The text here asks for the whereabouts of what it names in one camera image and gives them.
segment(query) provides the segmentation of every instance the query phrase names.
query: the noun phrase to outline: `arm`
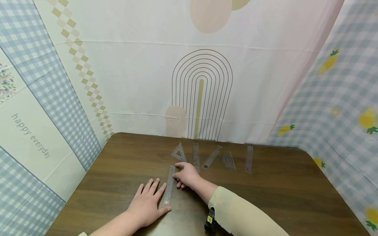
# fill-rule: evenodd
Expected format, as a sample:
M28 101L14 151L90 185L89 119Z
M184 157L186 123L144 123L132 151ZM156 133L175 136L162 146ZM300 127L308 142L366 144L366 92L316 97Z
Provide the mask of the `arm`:
M235 236L288 236L267 214L235 193L204 180L189 163L176 164L182 170L173 175L177 187L189 186L208 207L214 207L215 220Z
M138 229L154 223L162 215L171 211L170 206L157 209L159 198L167 186L167 184L164 183L155 193L159 181L160 180L157 178L156 181L152 183L153 179L150 179L145 188L143 188L143 184L141 184L129 208L109 223L93 232L90 236L131 236Z

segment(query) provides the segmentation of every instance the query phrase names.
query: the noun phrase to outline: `brown tabletop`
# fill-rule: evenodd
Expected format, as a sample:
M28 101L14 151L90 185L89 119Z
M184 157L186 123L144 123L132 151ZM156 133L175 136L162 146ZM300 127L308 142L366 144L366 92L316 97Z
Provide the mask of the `brown tabletop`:
M77 236L83 231L89 235L127 209L139 184L159 177L161 186L169 165L179 162L170 154L180 142L188 162L193 142L199 143L201 163L216 144L222 146L200 175L259 207L290 236L369 235L304 151L252 145L252 173L247 174L247 145L128 133L110 138L46 235ZM223 166L221 156L226 151L232 152L236 171ZM136 235L206 235L209 210L191 189L174 187L171 206L170 213ZM218 227L217 235L228 234Z

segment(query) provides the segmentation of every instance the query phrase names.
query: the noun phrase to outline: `hand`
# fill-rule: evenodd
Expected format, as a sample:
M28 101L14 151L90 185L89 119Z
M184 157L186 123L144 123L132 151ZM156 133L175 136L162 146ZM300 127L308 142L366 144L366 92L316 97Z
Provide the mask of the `hand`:
M161 209L158 209L157 207L158 201L167 186L167 184L164 183L155 193L155 190L159 185L159 181L160 179L157 178L152 184L153 179L150 179L144 188L143 184L141 184L136 191L133 200L131 200L129 208L126 210L126 212L130 213L136 218L137 222L140 224L140 227L149 226L162 215L172 210L170 206L166 206Z
M187 162L179 162L175 164L176 167L181 168L180 172L173 174L173 177L178 180L177 187L193 188L193 184L198 178L201 178L194 166Z

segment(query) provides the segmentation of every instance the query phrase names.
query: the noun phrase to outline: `checkered pattern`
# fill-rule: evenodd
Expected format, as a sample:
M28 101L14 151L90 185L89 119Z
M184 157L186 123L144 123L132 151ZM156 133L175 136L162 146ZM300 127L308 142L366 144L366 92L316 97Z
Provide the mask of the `checkered pattern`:
M343 5L322 51L268 143L298 147L320 158L325 175L373 235L376 231L366 225L365 210L378 209L378 133L367 133L359 116L368 107L378 115L378 2L355 2ZM319 74L336 49L337 62ZM292 124L295 129L278 136L281 127Z
M65 202L0 147L0 235L44 235Z
M101 146L33 1L0 4L1 48L87 170Z
M85 85L84 89L92 102L92 107L96 112L98 121L100 122L103 134L109 140L114 134L112 125L107 115L106 107L99 95L96 79L93 77L93 71L90 70L91 65L88 63L89 58L85 55L85 49L82 47L83 42L78 38L79 32L75 29L76 22L71 18L72 12L67 8L67 0L48 0L53 6L52 14L58 17L57 24L62 28L61 35L65 38L68 45L68 53L72 54L73 61L76 63L76 69L79 71L81 82Z

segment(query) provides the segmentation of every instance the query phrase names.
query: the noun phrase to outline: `white backdrop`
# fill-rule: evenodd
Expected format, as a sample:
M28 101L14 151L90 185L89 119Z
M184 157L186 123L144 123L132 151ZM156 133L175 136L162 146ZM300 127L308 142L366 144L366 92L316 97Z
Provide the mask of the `white backdrop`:
M80 62L69 53L78 45L67 45L67 39L83 42L113 131L237 143L266 140L342 5L342 0L49 2L36 5L59 57L77 93L86 94L77 83ZM53 6L62 12L59 18ZM59 22L67 22L66 10L74 27Z

